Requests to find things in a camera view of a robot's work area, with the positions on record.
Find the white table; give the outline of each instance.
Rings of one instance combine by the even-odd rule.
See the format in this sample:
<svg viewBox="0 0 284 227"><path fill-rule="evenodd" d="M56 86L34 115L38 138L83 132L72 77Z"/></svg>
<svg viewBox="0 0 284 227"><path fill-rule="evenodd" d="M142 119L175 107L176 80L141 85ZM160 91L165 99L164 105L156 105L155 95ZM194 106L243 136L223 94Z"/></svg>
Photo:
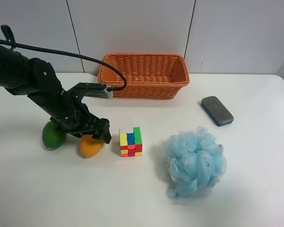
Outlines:
<svg viewBox="0 0 284 227"><path fill-rule="evenodd" d="M284 227L284 81L273 75L191 74L173 100L85 97L110 120L109 145L92 158L68 136L46 151L49 116L0 87L0 227ZM65 89L96 80L58 74ZM217 127L199 106L217 96L233 114ZM142 126L142 157L119 157L118 129ZM197 198L170 198L164 143L205 126L224 146L227 172Z"/></svg>

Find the gray eraser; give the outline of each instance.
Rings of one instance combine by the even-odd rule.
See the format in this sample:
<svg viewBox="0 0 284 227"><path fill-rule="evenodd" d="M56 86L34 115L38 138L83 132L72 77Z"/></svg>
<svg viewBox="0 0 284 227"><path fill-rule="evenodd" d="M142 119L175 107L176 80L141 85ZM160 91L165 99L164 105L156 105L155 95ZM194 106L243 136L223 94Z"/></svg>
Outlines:
<svg viewBox="0 0 284 227"><path fill-rule="evenodd" d="M201 106L217 126L230 124L234 120L232 114L215 96L210 96L202 99Z"/></svg>

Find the rubik's cube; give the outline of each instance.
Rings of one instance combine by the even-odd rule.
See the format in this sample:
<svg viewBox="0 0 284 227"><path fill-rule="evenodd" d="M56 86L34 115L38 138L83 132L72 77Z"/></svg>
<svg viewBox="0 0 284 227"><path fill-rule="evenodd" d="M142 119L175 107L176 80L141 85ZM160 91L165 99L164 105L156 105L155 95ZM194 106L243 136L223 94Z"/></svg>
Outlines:
<svg viewBox="0 0 284 227"><path fill-rule="evenodd" d="M142 137L140 127L119 129L121 157L142 155Z"/></svg>

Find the orange wicker basket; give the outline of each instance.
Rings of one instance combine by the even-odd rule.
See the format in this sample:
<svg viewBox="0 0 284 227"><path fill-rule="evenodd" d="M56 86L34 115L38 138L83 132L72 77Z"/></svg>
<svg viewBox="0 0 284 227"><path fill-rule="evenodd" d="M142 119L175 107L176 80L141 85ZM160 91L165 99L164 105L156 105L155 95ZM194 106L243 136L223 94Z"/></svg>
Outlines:
<svg viewBox="0 0 284 227"><path fill-rule="evenodd" d="M114 66L127 80L122 91L114 91L119 98L172 99L189 83L184 59L177 54L112 53L103 61ZM101 66L99 83L121 87L122 79L111 69Z"/></svg>

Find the green mango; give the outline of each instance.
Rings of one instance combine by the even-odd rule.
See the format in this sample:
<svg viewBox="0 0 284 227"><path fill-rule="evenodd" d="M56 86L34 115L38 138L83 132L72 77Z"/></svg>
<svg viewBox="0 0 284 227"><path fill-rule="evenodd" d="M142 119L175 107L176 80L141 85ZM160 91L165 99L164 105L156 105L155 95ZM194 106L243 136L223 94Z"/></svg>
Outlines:
<svg viewBox="0 0 284 227"><path fill-rule="evenodd" d="M48 122L42 131L42 141L48 150L56 150L65 142L66 135L57 124Z"/></svg>

